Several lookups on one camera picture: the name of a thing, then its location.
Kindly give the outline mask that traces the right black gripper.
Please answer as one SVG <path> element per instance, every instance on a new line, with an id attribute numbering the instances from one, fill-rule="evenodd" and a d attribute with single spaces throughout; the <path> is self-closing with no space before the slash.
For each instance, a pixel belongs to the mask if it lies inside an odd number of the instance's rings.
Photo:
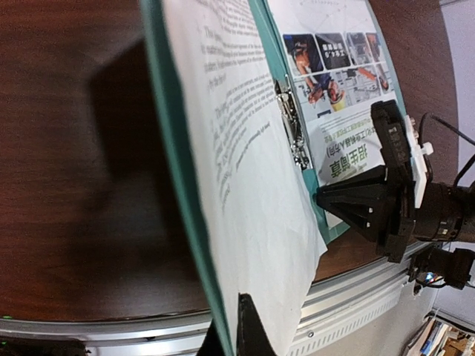
<path id="1" fill-rule="evenodd" d="M 373 201 L 384 194 L 384 200 Z M 416 222 L 414 181 L 408 163 L 377 166 L 317 189 L 315 202 L 370 242 L 391 263 L 400 263 Z"/>

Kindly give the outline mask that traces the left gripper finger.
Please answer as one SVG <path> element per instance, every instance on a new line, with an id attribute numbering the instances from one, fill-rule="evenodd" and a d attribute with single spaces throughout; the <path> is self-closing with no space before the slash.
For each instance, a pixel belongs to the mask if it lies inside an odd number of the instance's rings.
<path id="1" fill-rule="evenodd" d="M 237 355 L 276 356 L 250 294 L 239 294 Z M 225 355 L 214 321 L 206 333 L 198 356 Z"/>

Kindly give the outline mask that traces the white text paper sheet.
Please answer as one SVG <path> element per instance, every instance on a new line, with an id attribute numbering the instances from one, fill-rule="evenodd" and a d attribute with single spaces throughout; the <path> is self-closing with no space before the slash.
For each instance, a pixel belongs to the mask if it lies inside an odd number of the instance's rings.
<path id="1" fill-rule="evenodd" d="M 164 1 L 201 207 L 231 339 L 248 294 L 285 355 L 327 250 L 248 1 Z"/>

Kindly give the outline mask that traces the metal folder clip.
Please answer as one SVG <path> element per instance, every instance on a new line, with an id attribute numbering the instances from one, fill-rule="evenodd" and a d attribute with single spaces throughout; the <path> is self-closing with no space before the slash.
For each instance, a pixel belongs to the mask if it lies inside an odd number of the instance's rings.
<path id="1" fill-rule="evenodd" d="M 284 79 L 275 79 L 274 88 L 293 160 L 302 171 L 305 171 L 311 168 L 311 162 L 303 132 L 300 111 L 295 104 L 295 95 L 289 76 L 286 74 Z"/>

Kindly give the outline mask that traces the colour printed brochure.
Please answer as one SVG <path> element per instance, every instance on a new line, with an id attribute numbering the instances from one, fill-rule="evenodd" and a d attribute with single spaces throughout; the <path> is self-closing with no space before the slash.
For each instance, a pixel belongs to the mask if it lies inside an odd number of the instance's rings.
<path id="1" fill-rule="evenodd" d="M 396 98 L 368 1 L 269 1 L 303 114 L 318 185 L 383 163 L 370 117 Z"/>

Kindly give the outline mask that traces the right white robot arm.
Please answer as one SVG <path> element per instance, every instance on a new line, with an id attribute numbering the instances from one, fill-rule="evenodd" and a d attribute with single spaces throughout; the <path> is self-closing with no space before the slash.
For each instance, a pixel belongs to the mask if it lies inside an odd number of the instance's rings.
<path id="1" fill-rule="evenodd" d="M 431 247 L 412 258 L 411 280 L 438 274 L 444 286 L 463 289 L 471 278 L 474 252 L 452 252 L 437 243 L 474 241 L 474 188 L 429 183 L 416 207 L 415 182 L 408 165 L 380 165 L 345 181 L 325 185 L 313 196 L 318 207 L 337 216 L 376 246 L 376 254 L 400 263 L 410 240 Z"/>

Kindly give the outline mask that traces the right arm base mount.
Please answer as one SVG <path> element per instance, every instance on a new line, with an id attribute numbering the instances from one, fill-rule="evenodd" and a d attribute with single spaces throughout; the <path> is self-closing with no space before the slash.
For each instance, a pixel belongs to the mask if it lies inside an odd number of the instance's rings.
<path id="1" fill-rule="evenodd" d="M 411 257 L 408 269 L 409 281 L 416 281 L 427 288 L 441 289 L 450 286 L 463 290 L 471 281 L 471 269 L 474 264 L 474 252 L 469 249 L 456 248 L 446 251 L 437 247 L 429 247 Z M 435 274 L 443 280 L 442 285 L 429 283 L 420 278 L 422 274 Z"/>

